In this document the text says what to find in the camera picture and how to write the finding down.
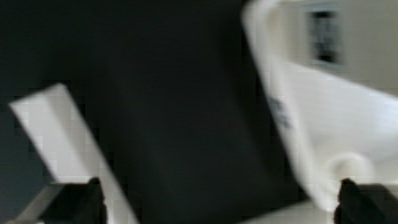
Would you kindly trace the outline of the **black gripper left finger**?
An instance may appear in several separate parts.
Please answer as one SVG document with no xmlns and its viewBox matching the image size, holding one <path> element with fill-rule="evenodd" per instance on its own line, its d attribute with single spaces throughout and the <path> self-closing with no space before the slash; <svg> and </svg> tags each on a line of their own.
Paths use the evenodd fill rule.
<svg viewBox="0 0 398 224">
<path fill-rule="evenodd" d="M 109 224 L 102 182 L 52 183 L 40 192 L 15 224 Z"/>
</svg>

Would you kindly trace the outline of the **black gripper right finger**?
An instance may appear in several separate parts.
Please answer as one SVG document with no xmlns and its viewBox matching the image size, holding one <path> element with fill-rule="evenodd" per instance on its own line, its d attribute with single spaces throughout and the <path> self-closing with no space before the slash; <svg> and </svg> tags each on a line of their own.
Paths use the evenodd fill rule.
<svg viewBox="0 0 398 224">
<path fill-rule="evenodd" d="M 398 224 L 398 197 L 385 185 L 342 180 L 335 224 Z"/>
</svg>

